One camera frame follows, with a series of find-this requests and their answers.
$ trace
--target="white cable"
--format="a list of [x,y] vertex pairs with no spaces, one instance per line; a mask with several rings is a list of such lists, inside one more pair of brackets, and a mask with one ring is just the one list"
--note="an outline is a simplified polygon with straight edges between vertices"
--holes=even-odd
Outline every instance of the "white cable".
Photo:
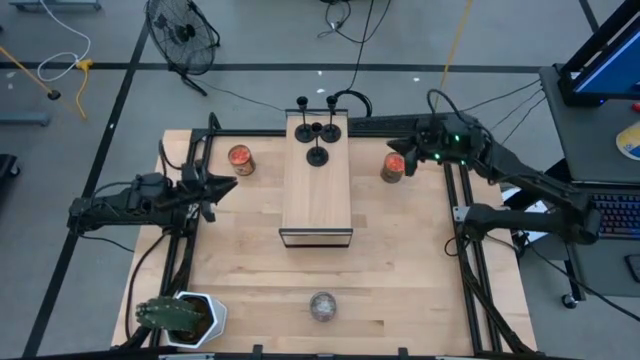
[[[38,78],[40,78],[40,80],[45,81],[45,82],[51,82],[51,81],[56,81],[58,79],[60,79],[61,77],[67,75],[67,73],[69,71],[71,71],[77,63],[79,63],[80,61],[84,60],[84,58],[87,56],[87,54],[89,53],[89,49],[91,49],[91,39],[89,39],[89,37],[77,30],[74,30],[72,28],[70,28],[69,26],[65,25],[62,21],[58,20],[57,17],[55,17],[55,15],[53,15],[53,13],[51,12],[51,10],[49,10],[49,8],[47,7],[47,5],[44,3],[44,0],[40,0],[40,4],[42,5],[42,7],[47,11],[47,13],[49,14],[49,16],[51,16],[51,18],[53,20],[55,20],[58,24],[60,24],[60,26],[62,26],[63,28],[71,31],[74,34],[80,35],[83,38],[85,38],[87,40],[87,50],[84,52],[84,54],[82,54],[82,56],[78,56],[75,53],[72,52],[61,52],[59,54],[55,54],[52,57],[46,59],[45,61],[43,61],[42,63],[40,63],[40,65],[38,65],[38,70],[37,70],[37,74],[38,74]],[[69,68],[65,71],[63,71],[60,75],[50,78],[50,79],[46,79],[42,76],[42,74],[40,74],[40,71],[42,71],[42,67],[44,65],[46,65],[49,61],[58,58],[60,56],[67,56],[67,55],[71,55],[75,58],[75,61],[73,62],[73,64],[71,64],[71,66],[69,66]]]

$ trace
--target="chair wheel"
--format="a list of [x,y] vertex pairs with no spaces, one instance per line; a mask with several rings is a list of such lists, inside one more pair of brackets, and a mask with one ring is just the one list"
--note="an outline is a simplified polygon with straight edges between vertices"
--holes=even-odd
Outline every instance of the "chair wheel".
[[11,171],[9,172],[11,177],[17,177],[18,175],[20,175],[20,171],[22,171],[20,169],[20,166],[13,164],[13,166],[11,167]]
[[573,295],[566,294],[562,295],[562,305],[567,309],[575,309],[578,307],[578,302],[573,298]]

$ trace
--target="blue screen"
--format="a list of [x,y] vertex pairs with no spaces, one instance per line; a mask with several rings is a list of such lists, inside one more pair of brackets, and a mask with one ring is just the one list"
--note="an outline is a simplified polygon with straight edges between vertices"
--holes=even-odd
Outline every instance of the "blue screen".
[[587,76],[576,92],[640,95],[640,29]]

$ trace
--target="potted plant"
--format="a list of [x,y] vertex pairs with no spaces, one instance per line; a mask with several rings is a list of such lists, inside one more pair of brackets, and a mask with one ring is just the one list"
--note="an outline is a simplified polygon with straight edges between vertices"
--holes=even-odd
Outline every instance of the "potted plant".
[[227,308],[208,294],[182,291],[175,298],[160,296],[138,304],[136,320],[162,329],[170,346],[197,349],[222,335]]

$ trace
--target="wooden box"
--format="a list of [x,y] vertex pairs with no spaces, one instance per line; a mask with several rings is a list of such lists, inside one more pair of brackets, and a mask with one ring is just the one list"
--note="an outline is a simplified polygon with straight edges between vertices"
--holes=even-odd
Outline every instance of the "wooden box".
[[[307,116],[308,124],[329,123],[329,116]],[[349,134],[346,116],[333,116],[342,135],[335,143],[318,139],[329,153],[320,167],[307,162],[315,140],[302,143],[295,129],[302,116],[287,117],[284,201],[280,237],[286,247],[348,247],[351,242],[351,194],[349,176]]]

